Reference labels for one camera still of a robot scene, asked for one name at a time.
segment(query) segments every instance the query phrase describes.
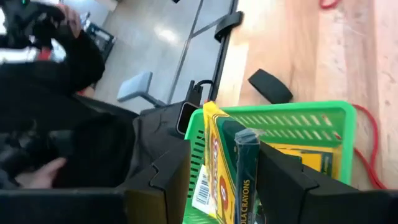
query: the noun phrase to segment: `green plastic basket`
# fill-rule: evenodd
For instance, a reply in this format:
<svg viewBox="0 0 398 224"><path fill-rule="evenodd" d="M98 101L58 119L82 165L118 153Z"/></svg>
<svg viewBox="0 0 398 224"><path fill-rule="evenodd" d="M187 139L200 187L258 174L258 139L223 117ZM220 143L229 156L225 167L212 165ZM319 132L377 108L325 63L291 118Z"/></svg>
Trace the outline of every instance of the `green plastic basket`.
<svg viewBox="0 0 398 224"><path fill-rule="evenodd" d="M339 180L351 182L355 109L344 101L287 103L281 105L222 108L247 128L262 129L261 140L271 143L337 147L342 145ZM185 139L191 141L191 176L184 223L216 223L192 207L192 196L201 165L204 163L205 125L203 110L196 110Z"/></svg>

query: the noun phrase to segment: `gray chair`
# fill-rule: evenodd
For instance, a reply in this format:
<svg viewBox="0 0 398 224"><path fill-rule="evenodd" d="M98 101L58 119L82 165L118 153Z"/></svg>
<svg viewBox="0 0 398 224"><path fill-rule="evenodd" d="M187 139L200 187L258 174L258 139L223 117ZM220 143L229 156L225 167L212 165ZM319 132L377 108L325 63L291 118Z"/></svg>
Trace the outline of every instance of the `gray chair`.
<svg viewBox="0 0 398 224"><path fill-rule="evenodd" d="M140 96L149 103L152 103L155 108L166 106L166 103L157 100L148 93L151 80L152 72L143 72L124 81L120 86L117 100L119 102L124 102Z"/></svg>

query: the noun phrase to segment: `black jacket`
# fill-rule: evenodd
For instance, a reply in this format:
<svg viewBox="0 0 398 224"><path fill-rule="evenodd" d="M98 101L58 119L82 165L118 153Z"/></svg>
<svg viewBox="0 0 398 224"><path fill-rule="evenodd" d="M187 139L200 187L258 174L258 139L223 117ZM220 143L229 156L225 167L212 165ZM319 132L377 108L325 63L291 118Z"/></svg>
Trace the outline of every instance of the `black jacket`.
<svg viewBox="0 0 398 224"><path fill-rule="evenodd" d="M87 108L72 95L97 82L104 72L101 54L90 38L63 44L62 63L38 61L0 65L0 132L24 119L39 129L74 129L75 151L60 170L56 187L113 187L128 171L132 123Z"/></svg>

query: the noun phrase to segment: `black foam pad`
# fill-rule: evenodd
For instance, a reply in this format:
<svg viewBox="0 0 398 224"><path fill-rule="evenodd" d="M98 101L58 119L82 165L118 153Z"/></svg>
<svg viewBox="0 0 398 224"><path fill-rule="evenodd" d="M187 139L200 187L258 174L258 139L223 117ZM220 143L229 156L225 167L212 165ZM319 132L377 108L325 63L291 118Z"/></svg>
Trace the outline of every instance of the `black foam pad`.
<svg viewBox="0 0 398 224"><path fill-rule="evenodd" d="M293 94L275 76L259 69L249 78L249 83L272 104L288 103Z"/></svg>

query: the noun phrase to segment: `hand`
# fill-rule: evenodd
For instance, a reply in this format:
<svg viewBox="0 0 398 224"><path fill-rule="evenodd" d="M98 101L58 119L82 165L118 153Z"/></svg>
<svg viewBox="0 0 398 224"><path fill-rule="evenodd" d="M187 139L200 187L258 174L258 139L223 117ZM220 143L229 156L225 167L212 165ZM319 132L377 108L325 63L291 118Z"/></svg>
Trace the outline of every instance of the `hand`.
<svg viewBox="0 0 398 224"><path fill-rule="evenodd" d="M18 175L16 180L26 189L51 189L58 170L66 162L64 158L55 159L33 173Z"/></svg>
<svg viewBox="0 0 398 224"><path fill-rule="evenodd" d="M57 7L63 12L65 15L65 20L61 22L61 24L69 24L73 36L78 38L81 32L81 24L80 24L80 16L74 9L71 9L69 6L64 4L57 4Z"/></svg>

